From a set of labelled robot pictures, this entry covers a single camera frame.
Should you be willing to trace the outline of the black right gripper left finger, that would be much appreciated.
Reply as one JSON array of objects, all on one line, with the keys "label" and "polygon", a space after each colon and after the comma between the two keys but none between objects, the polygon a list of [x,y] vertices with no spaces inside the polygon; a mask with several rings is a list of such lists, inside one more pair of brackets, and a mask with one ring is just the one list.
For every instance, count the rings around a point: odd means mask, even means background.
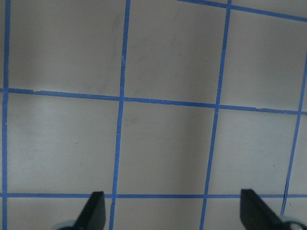
[{"label": "black right gripper left finger", "polygon": [[106,224],[106,207],[104,192],[92,192],[73,230],[103,230]]}]

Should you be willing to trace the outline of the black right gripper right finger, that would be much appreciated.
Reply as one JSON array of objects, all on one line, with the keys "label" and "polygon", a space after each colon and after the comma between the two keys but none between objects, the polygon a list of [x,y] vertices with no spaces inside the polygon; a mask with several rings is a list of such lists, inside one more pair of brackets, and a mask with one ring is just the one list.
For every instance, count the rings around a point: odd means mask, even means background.
[{"label": "black right gripper right finger", "polygon": [[246,230],[287,230],[288,226],[252,190],[240,193],[240,220]]}]

